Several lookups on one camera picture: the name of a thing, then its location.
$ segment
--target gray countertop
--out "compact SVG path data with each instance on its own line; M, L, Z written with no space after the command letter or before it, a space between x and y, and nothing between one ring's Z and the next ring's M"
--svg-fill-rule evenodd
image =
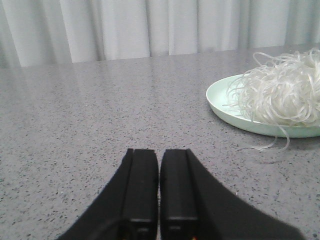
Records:
M320 137L260 152L273 137L233 127L206 89L311 45L0 69L0 239L54 240L97 197L127 148L190 148L248 204L320 239ZM277 142L283 146L285 139Z

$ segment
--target rice noodles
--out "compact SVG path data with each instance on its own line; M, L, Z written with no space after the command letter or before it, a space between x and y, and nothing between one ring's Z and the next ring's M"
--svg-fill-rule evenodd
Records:
M261 64L257 55L269 60ZM278 126L287 137L286 149L289 136L282 126L320 126L320 50L276 57L255 52L253 58L259 67L232 82L228 105L251 121Z

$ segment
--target black object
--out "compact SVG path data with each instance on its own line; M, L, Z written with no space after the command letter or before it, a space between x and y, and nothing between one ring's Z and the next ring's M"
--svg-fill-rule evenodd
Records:
M191 240L197 227L195 196L185 150L166 150L160 170L161 237Z
M164 166L161 166L161 233L163 240L171 240L172 224L170 219L176 221L174 225L183 225L184 216L190 213L187 207L183 207L188 196L193 192L197 216L194 239L197 240L303 240L299 230L283 223L263 212L255 209L239 199L220 182L218 182L200 163L190 149L167 150L163 158ZM167 182L168 179L185 179L190 175L190 182ZM192 237L180 229L179 240L191 240Z
M100 195L58 240L154 240L158 224L158 162L153 150L128 149Z

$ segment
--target plate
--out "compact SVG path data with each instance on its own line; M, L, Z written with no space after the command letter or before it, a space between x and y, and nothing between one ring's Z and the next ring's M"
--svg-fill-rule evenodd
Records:
M226 106L228 104L227 89L229 87L229 84L240 76L242 76L242 74L223 78L213 83L206 90L206 98L209 101L213 112L223 121L239 129L243 129L256 134L285 138L286 135L279 127L267 123L261 123L258 121L251 121L250 119L242 116L240 110L236 110L234 108ZM318 126L282 127L289 134L290 138L312 138L320 136L320 127Z

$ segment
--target curtain fold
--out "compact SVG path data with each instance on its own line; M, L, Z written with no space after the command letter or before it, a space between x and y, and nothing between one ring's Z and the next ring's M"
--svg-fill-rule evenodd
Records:
M320 42L319 0L0 0L0 67Z

